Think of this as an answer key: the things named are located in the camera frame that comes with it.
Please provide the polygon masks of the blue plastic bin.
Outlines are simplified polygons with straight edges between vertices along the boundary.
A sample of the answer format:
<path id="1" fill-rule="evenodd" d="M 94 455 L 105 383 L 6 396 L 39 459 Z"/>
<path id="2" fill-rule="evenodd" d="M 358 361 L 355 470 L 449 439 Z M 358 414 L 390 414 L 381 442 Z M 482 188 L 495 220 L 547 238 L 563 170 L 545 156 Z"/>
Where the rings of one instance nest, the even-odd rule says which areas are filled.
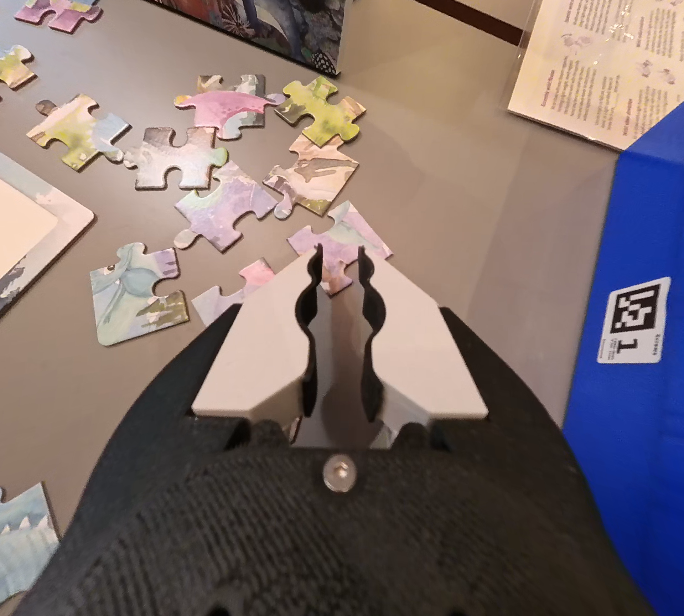
<path id="1" fill-rule="evenodd" d="M 563 431 L 642 593 L 682 615 L 682 104 L 616 163 Z"/>

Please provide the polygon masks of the laminated instruction sheet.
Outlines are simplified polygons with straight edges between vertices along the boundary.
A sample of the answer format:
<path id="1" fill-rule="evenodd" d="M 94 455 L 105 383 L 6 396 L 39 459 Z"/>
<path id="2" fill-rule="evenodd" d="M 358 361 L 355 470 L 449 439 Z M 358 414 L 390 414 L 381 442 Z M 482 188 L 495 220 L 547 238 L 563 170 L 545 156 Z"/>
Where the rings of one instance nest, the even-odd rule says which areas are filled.
<path id="1" fill-rule="evenodd" d="M 507 111 L 624 151 L 683 102 L 683 0 L 535 0 Z"/>

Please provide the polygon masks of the lilac teal puzzle piece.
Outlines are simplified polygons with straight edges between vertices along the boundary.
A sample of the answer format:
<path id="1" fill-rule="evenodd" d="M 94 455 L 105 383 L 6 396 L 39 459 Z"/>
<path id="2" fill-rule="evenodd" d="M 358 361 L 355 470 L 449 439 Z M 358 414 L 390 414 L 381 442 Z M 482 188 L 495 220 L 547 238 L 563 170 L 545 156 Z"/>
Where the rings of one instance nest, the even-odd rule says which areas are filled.
<path id="1" fill-rule="evenodd" d="M 320 286 L 332 297 L 352 284 L 345 270 L 357 261 L 360 247 L 383 259 L 388 259 L 393 253 L 350 201 L 344 201 L 332 209 L 329 216 L 334 224 L 327 231 L 315 234 L 311 226 L 306 226 L 289 236 L 286 242 L 298 255 L 321 244 L 323 264 Z"/>

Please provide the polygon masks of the jigsaw puzzle pieces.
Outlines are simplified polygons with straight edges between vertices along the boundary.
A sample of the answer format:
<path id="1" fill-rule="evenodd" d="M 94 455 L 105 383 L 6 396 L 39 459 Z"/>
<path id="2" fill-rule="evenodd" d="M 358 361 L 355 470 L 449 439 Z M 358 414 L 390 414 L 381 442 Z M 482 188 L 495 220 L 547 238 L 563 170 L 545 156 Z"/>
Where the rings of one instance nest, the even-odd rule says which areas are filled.
<path id="1" fill-rule="evenodd" d="M 131 124 L 111 113 L 98 117 L 97 102 L 85 93 L 63 104 L 43 100 L 36 105 L 42 121 L 27 133 L 28 138 L 41 147 L 62 143 L 66 149 L 62 162 L 74 171 L 102 156 L 135 171 L 138 191 L 166 189 L 173 170 L 181 172 L 179 187 L 189 191 L 175 205 L 188 228 L 177 234 L 172 248 L 147 253 L 143 244 L 128 244 L 118 250 L 114 265 L 90 273 L 102 346 L 189 320 L 182 292 L 154 295 L 162 277 L 178 275 L 177 249 L 204 238 L 225 252 L 241 238 L 235 223 L 247 214 L 264 218 L 273 213 L 285 220 L 296 205 L 318 216 L 328 212 L 358 167 L 340 147 L 358 135 L 356 120 L 365 109 L 349 97 L 331 102 L 337 88 L 327 75 L 319 73 L 309 84 L 293 81 L 273 93 L 266 91 L 262 74 L 243 74 L 232 86 L 220 74 L 200 75 L 194 94 L 174 100 L 178 110 L 193 112 L 186 142 L 179 146 L 172 128 L 149 127 L 138 146 L 120 149 L 116 143 Z M 305 117 L 311 123 L 290 148 L 297 154 L 295 163 L 287 169 L 276 166 L 255 181 L 216 142 L 238 140 L 243 129 L 263 127 L 268 108 L 292 126 Z"/>

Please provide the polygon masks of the blue spiked back puzzle piece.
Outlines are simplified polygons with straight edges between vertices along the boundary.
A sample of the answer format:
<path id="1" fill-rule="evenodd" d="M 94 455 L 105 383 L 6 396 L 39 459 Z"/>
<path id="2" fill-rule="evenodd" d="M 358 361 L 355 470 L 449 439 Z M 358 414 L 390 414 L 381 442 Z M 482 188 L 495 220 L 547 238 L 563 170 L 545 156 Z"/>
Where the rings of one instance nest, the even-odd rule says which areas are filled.
<path id="1" fill-rule="evenodd" d="M 1 501 L 1 603 L 28 591 L 58 546 L 42 482 Z"/>

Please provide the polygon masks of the white puzzle tray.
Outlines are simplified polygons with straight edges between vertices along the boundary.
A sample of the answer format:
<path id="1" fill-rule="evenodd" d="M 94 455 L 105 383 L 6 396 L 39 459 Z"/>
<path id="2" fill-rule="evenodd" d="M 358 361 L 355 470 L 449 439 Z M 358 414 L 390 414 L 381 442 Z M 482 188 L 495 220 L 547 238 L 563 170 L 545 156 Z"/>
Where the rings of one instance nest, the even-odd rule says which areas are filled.
<path id="1" fill-rule="evenodd" d="M 1 155 L 1 315 L 93 224 L 95 214 Z"/>

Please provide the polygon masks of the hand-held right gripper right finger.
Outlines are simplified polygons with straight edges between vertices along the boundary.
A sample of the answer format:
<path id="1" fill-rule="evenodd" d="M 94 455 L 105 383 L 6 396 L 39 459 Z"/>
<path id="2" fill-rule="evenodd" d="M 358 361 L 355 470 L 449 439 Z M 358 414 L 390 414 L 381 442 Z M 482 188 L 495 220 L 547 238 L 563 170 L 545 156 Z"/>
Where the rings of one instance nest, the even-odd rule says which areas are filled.
<path id="1" fill-rule="evenodd" d="M 361 398 L 379 435 L 406 424 L 429 429 L 440 420 L 488 415 L 475 381 L 439 304 L 388 261 L 358 249 L 363 317 L 371 327 L 364 346 Z"/>

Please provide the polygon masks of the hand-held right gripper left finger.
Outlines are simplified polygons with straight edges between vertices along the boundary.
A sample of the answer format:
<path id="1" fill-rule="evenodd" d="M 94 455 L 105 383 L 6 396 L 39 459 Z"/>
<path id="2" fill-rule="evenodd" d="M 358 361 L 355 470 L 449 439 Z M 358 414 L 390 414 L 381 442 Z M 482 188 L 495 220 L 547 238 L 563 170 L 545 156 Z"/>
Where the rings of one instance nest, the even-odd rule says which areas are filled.
<path id="1" fill-rule="evenodd" d="M 284 430 L 312 415 L 323 247 L 317 244 L 249 295 L 192 404 L 202 417 L 271 420 Z"/>

